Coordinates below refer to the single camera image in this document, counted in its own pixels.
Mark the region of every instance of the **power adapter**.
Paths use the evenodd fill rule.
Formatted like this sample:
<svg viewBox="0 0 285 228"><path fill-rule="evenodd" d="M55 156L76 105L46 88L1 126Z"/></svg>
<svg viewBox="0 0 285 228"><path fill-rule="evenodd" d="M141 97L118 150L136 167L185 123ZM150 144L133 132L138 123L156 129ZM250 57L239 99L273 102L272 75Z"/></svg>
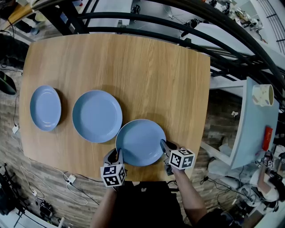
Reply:
<svg viewBox="0 0 285 228"><path fill-rule="evenodd" d="M171 19L174 19L174 16L172 14L168 14L168 17L170 17Z"/></svg>
<svg viewBox="0 0 285 228"><path fill-rule="evenodd" d="M71 184L73 184L74 183L74 181L76 180L76 176L74 176L73 174L71 174L70 176L69 176L69 178L67 179L67 184L69 184L69 185L71 185Z"/></svg>
<svg viewBox="0 0 285 228"><path fill-rule="evenodd" d="M33 190L33 195L34 195L34 197L37 196L37 191L36 190Z"/></svg>
<svg viewBox="0 0 285 228"><path fill-rule="evenodd" d="M16 124L16 125L12 128L13 134L16 134L17 131L19 130L19 128L20 128L19 125Z"/></svg>

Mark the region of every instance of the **wooden table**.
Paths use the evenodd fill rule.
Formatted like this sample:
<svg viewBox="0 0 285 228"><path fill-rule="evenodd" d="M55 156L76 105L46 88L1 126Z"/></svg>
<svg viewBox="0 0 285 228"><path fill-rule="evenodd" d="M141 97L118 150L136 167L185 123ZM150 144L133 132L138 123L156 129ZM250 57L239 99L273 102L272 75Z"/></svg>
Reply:
<svg viewBox="0 0 285 228"><path fill-rule="evenodd" d="M18 4L15 8L15 10L13 11L13 13L10 15L10 17L8 18L9 21L11 22L11 24L15 24L18 21L26 18L27 16L29 16L32 13L32 9L30 4L26 4L25 6L21 6L20 4ZM10 27L10 23L8 21L6 21L3 26L1 26L2 30L6 30Z"/></svg>
<svg viewBox="0 0 285 228"><path fill-rule="evenodd" d="M39 130L30 100L41 85L61 98L59 125ZM115 138L90 143L75 130L72 108L86 91L104 90L119 102L123 124L146 118L157 122L167 139L198 154L210 86L210 58L164 41L117 34L56 37L30 45L20 91L20 132L26 156L73 173L100 178L104 156ZM126 164L127 180L168 180L164 157L147 167Z"/></svg>
<svg viewBox="0 0 285 228"><path fill-rule="evenodd" d="M30 14L32 14L32 9L30 4L26 4L25 6L21 6L18 4L16 8L14 9L13 13L8 18L12 25L16 24L17 22L21 21L22 19L26 18ZM13 32L13 29L8 21L4 22L0 26L0 30L9 30L10 32ZM27 37L22 32L19 32L18 30L14 30L14 33L22 38L24 38L28 42L33 42L31 38Z"/></svg>

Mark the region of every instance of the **wooden floor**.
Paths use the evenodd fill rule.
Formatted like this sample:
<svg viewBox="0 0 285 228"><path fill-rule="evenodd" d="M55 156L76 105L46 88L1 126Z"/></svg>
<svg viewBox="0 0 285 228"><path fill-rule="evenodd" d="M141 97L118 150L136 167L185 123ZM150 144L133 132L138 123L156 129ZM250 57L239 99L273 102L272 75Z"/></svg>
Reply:
<svg viewBox="0 0 285 228"><path fill-rule="evenodd" d="M13 78L16 84L17 94L19 94L22 80L21 73L12 71L5 72ZM22 186L22 195L29 198L29 202L31 204L30 209L36 214L39 214L39 209L35 205L35 199L31 194L27 182L25 181L24 175L21 172L21 166L26 168L29 172L34 173L51 188L84 204L85 202L82 199L74 196L66 189L63 175L59 171L42 163L31 162L24 156L18 144L18 142L20 142L19 133L17 133L17 136L15 137L18 142L12 138L15 98L16 96L8 96L0 92L0 166L7 163L8 170L10 170L11 173L15 172L16 180ZM18 101L19 100L17 98L15 115L16 123L19 122ZM218 147L223 136L227 136L229 138L235 137L239 120L238 117L234 118L231 113L232 111L240 112L240 104L241 100L239 98L229 96L229 94L226 94L225 96L225 92L223 91L210 91L207 119L203 135L203 140L205 142ZM215 188L214 183L208 181L204 184L200 184L203 177L207 175L206 169L208 159L209 156L206 151L201 148L191 180L196 190L205 200L209 211L219 207L217 197L221 193L223 195L219 198L220 206L227 210L231 207L233 200L236 198L236 193L218 190ZM71 227L76 228L89 227L91 218L98 208L98 205L95 202L76 189L72 189L76 194L88 200L87 205L79 205L72 200L59 195L55 191L52 191L32 174L25 171L24 174L26 175L27 180L32 183L31 186L36 186L45 195L45 200L54 208L55 216L66 218L65 225L67 227L71 225ZM92 199L100 203L106 191L104 184L88 180L79 175L76 176L77 179L74 182L74 185L77 188L82 189ZM177 194L177 200L180 203L183 217L185 217L179 193Z"/></svg>

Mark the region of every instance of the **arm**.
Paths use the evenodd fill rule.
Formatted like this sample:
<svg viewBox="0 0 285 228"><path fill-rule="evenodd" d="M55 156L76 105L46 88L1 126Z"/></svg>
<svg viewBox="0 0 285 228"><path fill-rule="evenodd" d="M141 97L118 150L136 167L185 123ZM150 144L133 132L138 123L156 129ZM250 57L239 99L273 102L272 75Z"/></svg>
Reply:
<svg viewBox="0 0 285 228"><path fill-rule="evenodd" d="M261 171L260 174L258 176L258 181L257 181L257 186L265 193L267 194L271 187L264 182L264 175L265 175L265 170L266 170L266 166L264 164L261 165Z"/></svg>
<svg viewBox="0 0 285 228"><path fill-rule="evenodd" d="M92 221L90 228L106 228L112 217L113 209L117 198L116 191L109 187L104 195L99 208L97 209Z"/></svg>
<svg viewBox="0 0 285 228"><path fill-rule="evenodd" d="M279 162L279 165L278 165L278 168L277 168L277 171L276 171L276 173L278 173L279 175L282 175L281 166L282 166L282 159L280 159L280 162Z"/></svg>
<svg viewBox="0 0 285 228"><path fill-rule="evenodd" d="M178 170L173 167L172 172L174 173L179 191L182 196L182 202L186 215L191 224L195 225L204 215L207 214L205 203L199 193L193 187L184 170Z"/></svg>

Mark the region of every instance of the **floor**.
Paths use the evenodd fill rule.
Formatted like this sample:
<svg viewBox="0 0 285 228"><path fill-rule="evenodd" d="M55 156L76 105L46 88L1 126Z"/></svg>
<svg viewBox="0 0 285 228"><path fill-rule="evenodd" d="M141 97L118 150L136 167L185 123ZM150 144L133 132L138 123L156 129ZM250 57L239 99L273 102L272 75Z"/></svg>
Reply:
<svg viewBox="0 0 285 228"><path fill-rule="evenodd" d="M83 8L86 5L87 1L88 0L82 0L83 6L82 7L78 7L78 6L76 7L79 13L81 13L83 11ZM91 11L91 8L92 8L94 2L95 2L95 0L93 0L93 2L91 3L87 12ZM160 18L163 18L166 20L171 20L171 21L174 21L177 23L181 23L181 24L184 24L185 22L189 22L191 19L198 19L198 20L204 21L203 18L200 18L194 14L188 13L184 10L181 10L181 9L178 9L175 7L169 7L167 5L163 5L163 4L156 3L156 2L145 1L145 0L133 0L133 4L131 7L133 8L135 5L140 6L140 8L141 8L140 14L149 15L149 16L156 16L156 17L160 17ZM104 24L104 20L106 20L106 23L108 24L108 20L112 20L112 19L91 19L89 27L90 26L99 26L98 23L96 23L97 20L100 20L100 22L103 24ZM26 35L27 37L33 39L34 41L61 36L59 31L48 20L45 20L39 24L35 24L32 20L27 19L27 18L23 19L23 21L25 21L27 24L29 24L32 27L37 27L40 29L40 32L35 36L33 36L30 33L26 34L26 33L21 32L24 35ZM179 38L179 36L182 33L182 31L174 29L174 28L169 28L167 26L149 23L149 22L144 22L144 21L138 21L138 20L137 21L131 20L127 27L131 28L131 29L141 29L141 30L146 30L146 31L151 31L151 32L158 32L159 31L159 33L161 33L161 34L169 35L169 36L176 37L176 38ZM249 28L246 28L245 30L251 36L260 40L260 35L258 35L256 32L250 31ZM15 38L30 44L28 41L24 40L23 38L21 38L17 35L15 35Z"/></svg>
<svg viewBox="0 0 285 228"><path fill-rule="evenodd" d="M19 94L22 81L21 73L9 70L6 70L5 72L14 80L17 88L17 94ZM10 173L15 172L16 181L22 186L22 195L28 197L28 201L31 204L30 209L36 214L39 213L39 209L35 205L35 198L25 181L23 173L21 172L21 166L46 182L51 188L83 204L84 201L82 199L74 196L66 189L66 184L61 172L42 163L32 162L24 156L18 144L18 142L20 142L20 131L16 134L16 137L14 136L17 141L12 138L15 99L17 99L15 123L19 123L19 98L16 98L16 95L8 96L0 92L0 166L7 163ZM229 94L225 96L225 92L221 90L210 91L208 112L203 134L203 140L205 142L217 147L223 136L227 136L229 138L235 137L238 116L234 118L231 113L232 111L240 112L240 104L240 98ZM206 169L208 159L209 156L207 152L200 148L191 181L193 182L195 189L203 197L209 211L217 207L222 207L223 209L228 210L231 208L233 200L237 197L236 193L218 190L214 183L208 181L204 184L200 184L200 181L207 174ZM87 205L79 205L50 190L32 174L27 173L25 170L23 171L27 180L31 182L31 185L36 186L39 190L38 192L41 191L45 196L45 200L53 206L55 216L57 218L66 218L66 226L75 228L89 227L91 218L98 208L98 205L95 202L76 189L71 189L76 194L88 200ZM74 185L77 188L82 189L92 199L100 203L106 191L104 184L88 180L79 175L76 176L77 179L74 182ZM177 194L177 200L181 206L182 215L185 218L182 200L179 193Z"/></svg>

